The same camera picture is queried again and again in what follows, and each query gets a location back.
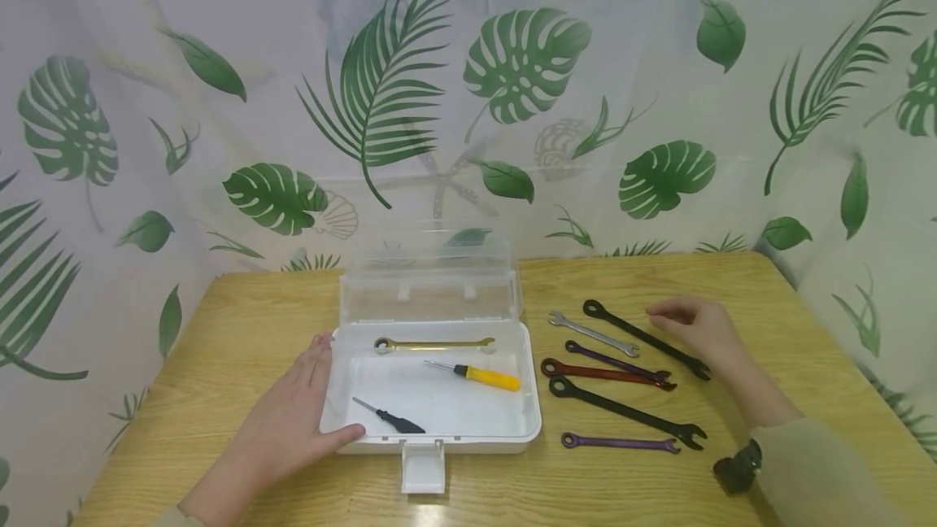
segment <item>toolbox latch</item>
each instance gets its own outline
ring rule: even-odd
[[[403,494],[444,494],[446,455],[442,440],[433,443],[404,443]]]

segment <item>red wrench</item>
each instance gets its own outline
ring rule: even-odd
[[[556,359],[543,359],[540,363],[540,369],[547,377],[555,377],[557,374],[562,374],[563,377],[589,377],[593,379],[624,381],[625,383],[639,383],[641,385],[655,385],[665,391],[677,389],[677,386],[673,383],[641,377],[640,374],[634,374],[633,372],[609,371],[609,369],[606,368],[574,367],[573,365],[563,364]]]

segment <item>gold wrench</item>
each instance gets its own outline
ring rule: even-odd
[[[481,348],[482,352],[491,354],[495,348],[490,346],[494,343],[494,338],[483,338],[476,342],[397,342],[387,337],[380,337],[374,341],[374,348],[379,355],[384,355],[393,350],[448,350],[449,348]]]

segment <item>black-handled screwdriver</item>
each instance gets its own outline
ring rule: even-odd
[[[361,405],[364,409],[369,409],[375,412],[378,417],[381,417],[382,420],[394,426],[394,429],[400,433],[426,433],[425,429],[421,428],[418,426],[418,424],[415,424],[410,420],[405,420],[402,417],[392,416],[389,414],[389,412],[368,405],[367,403],[363,402],[362,399],[358,399],[357,397],[352,397],[351,400],[353,400],[354,403]]]

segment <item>leaf print curtain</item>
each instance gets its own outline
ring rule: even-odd
[[[366,221],[757,250],[937,458],[936,5],[0,0],[0,527],[72,521],[211,279]]]

